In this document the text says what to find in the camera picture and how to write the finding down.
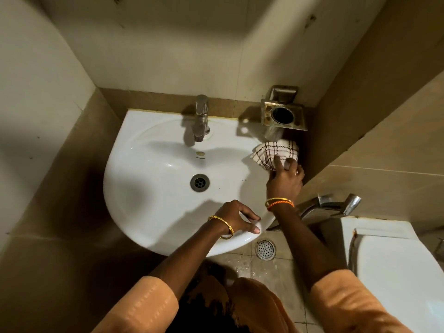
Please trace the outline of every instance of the sleeve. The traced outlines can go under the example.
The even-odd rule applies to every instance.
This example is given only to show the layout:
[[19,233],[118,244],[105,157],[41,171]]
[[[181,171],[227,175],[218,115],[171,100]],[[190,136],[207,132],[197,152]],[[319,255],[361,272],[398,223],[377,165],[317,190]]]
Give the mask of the sleeve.
[[167,284],[156,277],[143,277],[92,333],[163,333],[178,309],[177,298]]
[[325,333],[412,333],[350,270],[334,271],[319,280],[310,298]]

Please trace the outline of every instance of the faucet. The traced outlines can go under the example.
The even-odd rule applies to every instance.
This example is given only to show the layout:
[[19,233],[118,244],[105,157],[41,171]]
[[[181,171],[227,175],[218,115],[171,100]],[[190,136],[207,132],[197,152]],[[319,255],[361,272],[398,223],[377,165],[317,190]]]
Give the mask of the faucet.
[[193,125],[194,141],[201,142],[210,132],[208,127],[208,97],[198,95],[196,97],[196,120]]
[[[304,206],[304,211],[301,213],[301,220],[315,209],[334,210],[338,213],[332,215],[332,217],[342,217],[349,216],[358,206],[360,201],[361,198],[355,194],[349,194],[344,202],[333,202],[331,195],[323,195],[316,196],[307,202],[301,203],[297,207]],[[267,230],[281,230],[281,225],[271,226]]]

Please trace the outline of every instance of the white ceramic sink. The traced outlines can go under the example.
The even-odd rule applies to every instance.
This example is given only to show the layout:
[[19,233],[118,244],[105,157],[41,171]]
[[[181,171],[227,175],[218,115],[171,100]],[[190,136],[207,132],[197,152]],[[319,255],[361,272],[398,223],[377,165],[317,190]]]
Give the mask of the white ceramic sink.
[[[268,173],[250,159],[264,127],[209,117],[210,133],[195,143],[193,123],[193,117],[179,114],[129,111],[105,170],[103,192],[115,223],[134,242],[163,255],[178,248],[226,201],[237,199],[251,207],[262,217],[261,231],[273,221],[264,207]],[[192,190],[196,174],[209,178],[207,190]],[[238,232],[230,240],[219,239],[208,256],[257,236]]]

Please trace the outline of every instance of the toilet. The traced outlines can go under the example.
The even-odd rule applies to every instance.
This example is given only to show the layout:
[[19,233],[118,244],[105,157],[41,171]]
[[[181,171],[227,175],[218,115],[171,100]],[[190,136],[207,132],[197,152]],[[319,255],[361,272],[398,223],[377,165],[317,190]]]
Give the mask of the toilet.
[[415,333],[444,332],[444,272],[404,221],[332,218],[326,245]]

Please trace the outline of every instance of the sink drain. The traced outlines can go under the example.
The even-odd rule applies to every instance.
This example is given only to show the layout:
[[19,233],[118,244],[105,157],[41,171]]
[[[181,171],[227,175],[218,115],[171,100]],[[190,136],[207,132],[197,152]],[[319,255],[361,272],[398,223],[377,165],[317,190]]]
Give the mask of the sink drain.
[[276,247],[269,239],[263,239],[256,243],[256,256],[263,261],[271,261],[276,255]]
[[196,174],[191,178],[190,186],[195,192],[204,192],[210,186],[210,179],[204,174]]

